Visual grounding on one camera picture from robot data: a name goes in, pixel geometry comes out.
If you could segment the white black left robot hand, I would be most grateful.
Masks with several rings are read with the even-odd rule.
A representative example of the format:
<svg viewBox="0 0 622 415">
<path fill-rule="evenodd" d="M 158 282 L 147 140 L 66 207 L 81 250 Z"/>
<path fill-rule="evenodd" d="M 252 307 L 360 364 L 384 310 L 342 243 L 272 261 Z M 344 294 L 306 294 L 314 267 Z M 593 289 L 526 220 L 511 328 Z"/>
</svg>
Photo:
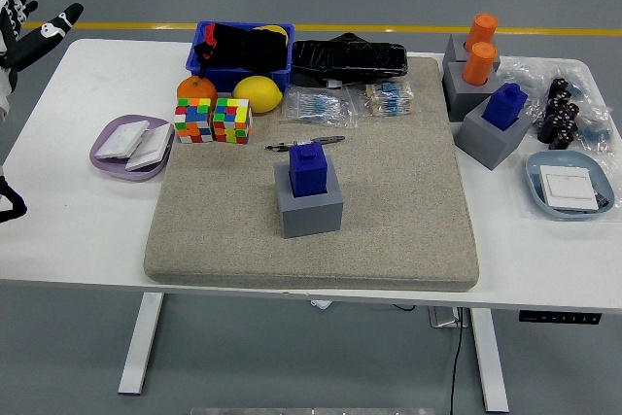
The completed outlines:
<svg viewBox="0 0 622 415">
<path fill-rule="evenodd" d="M 22 35 L 24 23 L 37 8 L 34 0 L 1 0 L 1 122 L 10 112 L 8 96 L 17 87 L 17 74 L 57 47 L 84 11 L 82 4 L 73 3 Z"/>
</svg>

